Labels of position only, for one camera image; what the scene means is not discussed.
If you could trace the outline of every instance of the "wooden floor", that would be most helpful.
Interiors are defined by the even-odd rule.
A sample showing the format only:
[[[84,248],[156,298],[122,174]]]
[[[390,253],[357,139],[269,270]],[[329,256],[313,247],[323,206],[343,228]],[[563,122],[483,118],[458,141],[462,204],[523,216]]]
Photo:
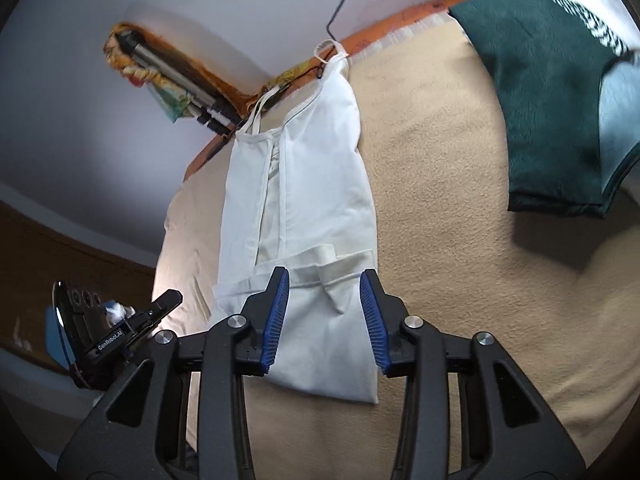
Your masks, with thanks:
[[[37,364],[62,370],[47,354],[45,309],[56,280],[69,280],[103,301],[135,308],[151,301],[155,269],[107,254],[60,235],[0,203],[0,346]],[[27,340],[24,351],[14,341]]]

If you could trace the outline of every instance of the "green cloth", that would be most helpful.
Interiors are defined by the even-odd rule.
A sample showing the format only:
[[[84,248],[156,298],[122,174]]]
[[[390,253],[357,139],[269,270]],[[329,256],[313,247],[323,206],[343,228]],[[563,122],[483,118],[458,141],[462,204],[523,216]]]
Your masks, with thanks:
[[[468,0],[450,9],[494,79],[506,124],[510,211],[603,217],[615,193],[602,192],[598,101],[602,76],[618,56],[576,7],[568,0]]]

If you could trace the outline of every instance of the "metal screw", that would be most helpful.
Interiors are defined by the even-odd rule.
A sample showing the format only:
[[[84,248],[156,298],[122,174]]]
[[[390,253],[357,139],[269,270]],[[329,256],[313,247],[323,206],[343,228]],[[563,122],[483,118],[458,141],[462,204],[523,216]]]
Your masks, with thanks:
[[[478,332],[476,334],[476,339],[481,345],[492,345],[494,344],[495,337],[493,334],[489,334],[488,332]]]
[[[231,328],[240,328],[244,326],[246,323],[246,318],[241,316],[240,314],[235,314],[226,320],[226,324],[228,324]]]
[[[407,316],[404,318],[404,324],[409,328],[420,328],[424,325],[424,321],[418,316]]]
[[[156,333],[156,335],[154,336],[156,343],[161,345],[166,345],[173,338],[174,338],[174,333],[171,332],[171,330],[161,330],[160,332]]]

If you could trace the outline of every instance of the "beige blanket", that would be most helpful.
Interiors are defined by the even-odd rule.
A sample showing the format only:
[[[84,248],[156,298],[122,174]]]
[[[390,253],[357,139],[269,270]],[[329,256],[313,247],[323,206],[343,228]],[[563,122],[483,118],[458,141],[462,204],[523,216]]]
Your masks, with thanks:
[[[592,462],[640,393],[640,208],[621,194],[604,221],[506,211],[504,121],[456,23],[356,64],[350,82],[386,291],[443,332],[493,332]],[[201,330],[212,304],[228,156],[192,176],[169,209],[154,294],[183,291],[184,307],[163,323],[179,335]],[[388,478],[403,382],[379,384],[369,406],[247,380],[257,477]]]

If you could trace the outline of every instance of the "white apron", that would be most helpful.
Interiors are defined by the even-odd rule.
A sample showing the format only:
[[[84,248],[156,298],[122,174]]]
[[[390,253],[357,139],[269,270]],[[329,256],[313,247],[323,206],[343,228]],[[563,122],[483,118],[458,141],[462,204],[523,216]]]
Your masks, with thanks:
[[[360,113],[344,74],[347,54],[326,64],[315,93],[280,128],[260,133],[258,102],[236,133],[220,234],[220,312],[240,312],[275,266],[290,293],[268,378],[311,394],[377,402],[377,371],[358,280],[377,269],[376,216],[358,152]]]

